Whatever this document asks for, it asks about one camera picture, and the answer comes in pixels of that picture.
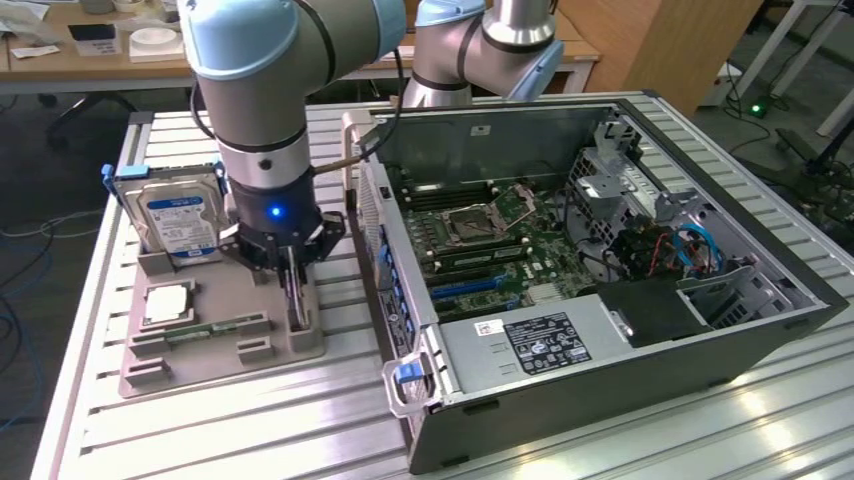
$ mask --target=hard disk label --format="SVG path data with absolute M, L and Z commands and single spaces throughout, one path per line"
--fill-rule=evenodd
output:
M 205 209 L 202 197 L 149 202 L 163 248 L 179 257 L 207 255 L 217 249 L 214 226 L 202 218 Z

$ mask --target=blue pcie slot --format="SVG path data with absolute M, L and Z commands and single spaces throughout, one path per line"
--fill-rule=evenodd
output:
M 458 295 L 466 295 L 469 293 L 488 292 L 496 290 L 505 282 L 508 275 L 500 275 L 490 280 L 482 280 L 474 283 L 466 283 L 464 285 L 456 285 L 453 287 L 440 287 L 430 293 L 430 298 L 441 300 L 444 298 L 456 297 Z

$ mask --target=paper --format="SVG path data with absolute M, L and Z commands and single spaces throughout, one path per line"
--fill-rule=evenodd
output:
M 49 55 L 57 52 L 59 52 L 59 48 L 54 45 L 49 45 L 47 47 L 13 49 L 13 55 L 15 55 L 15 58 L 41 57 L 42 55 Z
M 27 10 L 33 12 L 33 14 L 39 18 L 39 20 L 45 20 L 45 16 L 49 14 L 50 6 L 42 5 L 39 3 L 31 2 L 11 2 L 7 0 L 0 0 L 0 7 L 25 7 Z M 10 26 L 3 23 L 0 20 L 0 32 L 11 32 L 13 29 Z

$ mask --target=blue latch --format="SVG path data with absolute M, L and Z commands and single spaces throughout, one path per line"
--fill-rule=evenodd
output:
M 398 384 L 417 382 L 425 378 L 425 371 L 420 363 L 405 363 L 396 368 L 396 380 Z
M 138 180 L 149 178 L 149 165 L 126 165 L 119 169 L 117 178 L 121 180 Z

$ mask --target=hard drive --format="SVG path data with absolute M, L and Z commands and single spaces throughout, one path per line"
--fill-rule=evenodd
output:
M 105 182 L 139 233 L 145 253 L 167 253 L 177 267 L 221 260 L 219 232 L 229 219 L 223 179 L 213 164 L 179 168 L 126 166 Z

